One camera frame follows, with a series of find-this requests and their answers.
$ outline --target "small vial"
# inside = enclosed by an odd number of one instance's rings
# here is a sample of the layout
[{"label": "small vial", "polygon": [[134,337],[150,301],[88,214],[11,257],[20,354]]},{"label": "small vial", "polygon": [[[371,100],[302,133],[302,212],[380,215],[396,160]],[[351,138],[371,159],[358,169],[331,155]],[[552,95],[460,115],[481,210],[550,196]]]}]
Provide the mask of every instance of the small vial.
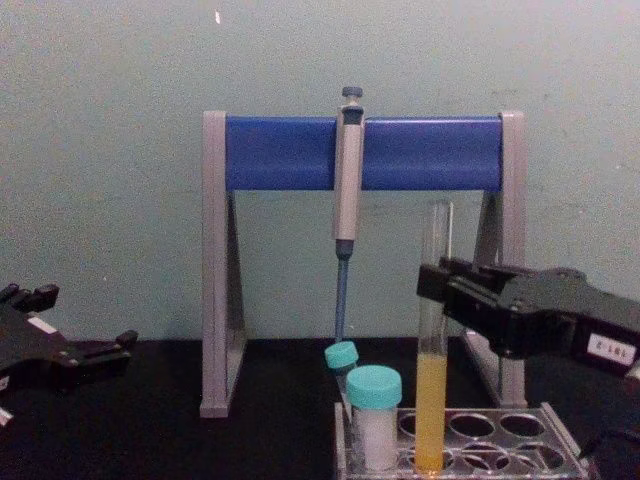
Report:
[{"label": "small vial", "polygon": [[324,358],[336,378],[342,405],[351,422],[351,404],[347,399],[347,374],[358,365],[358,350],[353,342],[338,342],[325,349]]},{"label": "small vial", "polygon": [[354,368],[347,375],[347,397],[353,405],[356,455],[364,457],[367,470],[395,468],[400,374],[381,365]]}]

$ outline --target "micropipette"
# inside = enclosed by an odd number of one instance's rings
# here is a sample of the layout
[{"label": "micropipette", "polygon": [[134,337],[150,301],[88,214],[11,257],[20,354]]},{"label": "micropipette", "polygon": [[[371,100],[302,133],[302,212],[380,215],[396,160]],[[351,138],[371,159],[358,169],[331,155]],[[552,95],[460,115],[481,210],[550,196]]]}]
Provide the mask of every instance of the micropipette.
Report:
[{"label": "micropipette", "polygon": [[347,274],[358,221],[358,199],[362,184],[364,109],[358,104],[362,88],[344,87],[346,105],[338,109],[336,122],[335,210],[333,236],[338,257],[336,288],[336,342],[344,337]]}]

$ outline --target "gray stand leg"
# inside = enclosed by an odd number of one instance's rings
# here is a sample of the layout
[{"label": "gray stand leg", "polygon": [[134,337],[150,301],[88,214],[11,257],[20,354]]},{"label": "gray stand leg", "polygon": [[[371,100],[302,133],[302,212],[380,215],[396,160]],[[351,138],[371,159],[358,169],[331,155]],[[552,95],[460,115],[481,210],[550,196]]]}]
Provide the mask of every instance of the gray stand leg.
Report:
[{"label": "gray stand leg", "polygon": [[200,416],[205,418],[229,414],[246,343],[235,211],[225,185],[225,126],[224,112],[204,113]]},{"label": "gray stand leg", "polygon": [[[474,262],[524,265],[527,158],[524,115],[503,112],[502,191],[485,193],[478,224]],[[500,407],[526,407],[524,361],[499,358],[489,342],[466,330],[463,341],[492,396]]]}]

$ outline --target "test tube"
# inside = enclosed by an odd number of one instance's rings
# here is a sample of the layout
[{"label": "test tube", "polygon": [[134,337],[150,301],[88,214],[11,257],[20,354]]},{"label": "test tube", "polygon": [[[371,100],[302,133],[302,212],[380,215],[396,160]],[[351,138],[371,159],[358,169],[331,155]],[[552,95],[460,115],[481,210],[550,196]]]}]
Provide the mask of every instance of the test tube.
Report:
[{"label": "test tube", "polygon": [[[451,202],[429,205],[422,244],[422,264],[437,265],[451,256]],[[442,470],[447,379],[447,318],[442,304],[420,298],[416,378],[415,466],[420,473]]]},{"label": "test tube", "polygon": [[331,369],[340,390],[342,405],[351,423],[351,403],[347,398],[347,374],[358,366],[358,350],[353,342],[334,343],[324,351],[327,366]]}]

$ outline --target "pipette stand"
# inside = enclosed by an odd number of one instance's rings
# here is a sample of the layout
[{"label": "pipette stand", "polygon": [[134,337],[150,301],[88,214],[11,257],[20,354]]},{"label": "pipette stand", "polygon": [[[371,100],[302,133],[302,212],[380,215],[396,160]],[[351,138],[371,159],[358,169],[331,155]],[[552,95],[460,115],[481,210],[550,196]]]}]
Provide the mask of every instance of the pipette stand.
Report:
[{"label": "pipette stand", "polygon": [[[335,117],[204,112],[201,417],[226,417],[246,344],[234,190],[333,190]],[[475,261],[524,264],[524,116],[368,118],[363,190],[482,190]],[[524,362],[464,342],[495,404],[526,407]]]}]

